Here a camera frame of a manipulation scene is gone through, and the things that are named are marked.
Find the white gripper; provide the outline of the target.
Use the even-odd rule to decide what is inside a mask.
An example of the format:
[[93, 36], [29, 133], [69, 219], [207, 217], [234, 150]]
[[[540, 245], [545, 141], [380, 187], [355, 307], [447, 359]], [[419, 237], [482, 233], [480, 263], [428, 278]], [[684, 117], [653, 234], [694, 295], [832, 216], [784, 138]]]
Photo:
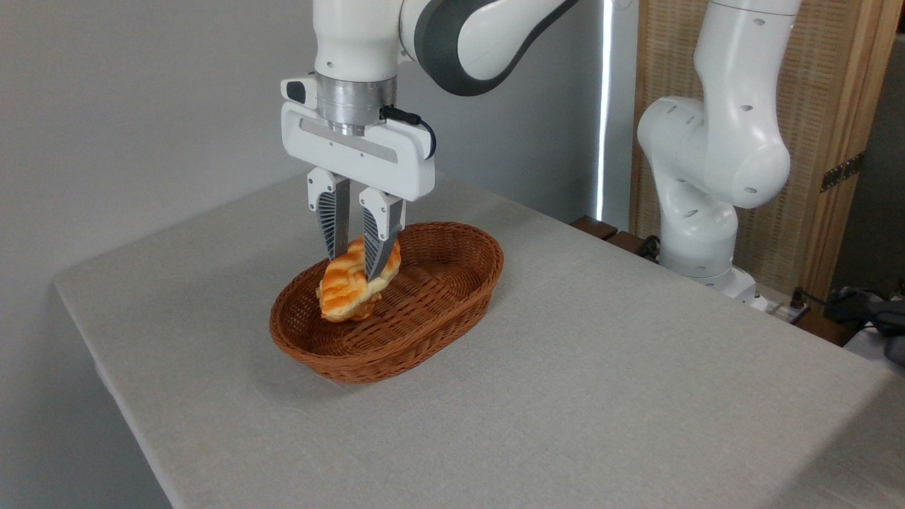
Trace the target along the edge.
[[291, 157], [319, 167], [307, 176], [308, 208], [316, 213], [330, 260], [348, 252], [350, 180], [368, 187], [359, 201], [366, 277], [375, 280], [404, 228], [405, 200], [420, 200], [434, 188], [431, 136], [397, 120], [366, 127], [363, 136], [341, 134], [317, 113], [314, 78], [285, 78], [280, 88], [282, 145]]

